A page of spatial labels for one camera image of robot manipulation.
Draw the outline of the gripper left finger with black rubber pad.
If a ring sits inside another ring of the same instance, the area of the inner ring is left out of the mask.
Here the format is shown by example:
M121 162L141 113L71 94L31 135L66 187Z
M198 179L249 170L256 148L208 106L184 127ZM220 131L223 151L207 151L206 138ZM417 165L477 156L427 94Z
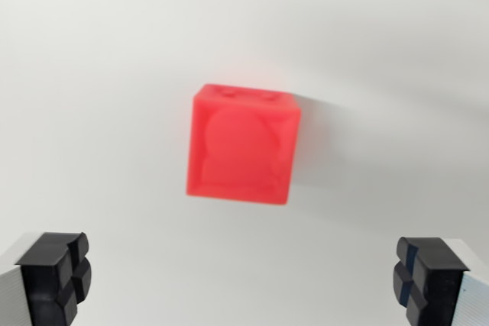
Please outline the gripper left finger with black rubber pad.
M85 233L28 232L1 255L2 325L71 325L92 269Z

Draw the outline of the gripper right finger with black rubber pad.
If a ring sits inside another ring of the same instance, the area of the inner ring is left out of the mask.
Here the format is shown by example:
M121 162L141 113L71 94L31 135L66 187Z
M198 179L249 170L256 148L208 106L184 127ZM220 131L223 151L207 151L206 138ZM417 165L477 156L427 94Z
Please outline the gripper right finger with black rubber pad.
M413 326L488 324L488 265L460 239L401 237L393 290Z

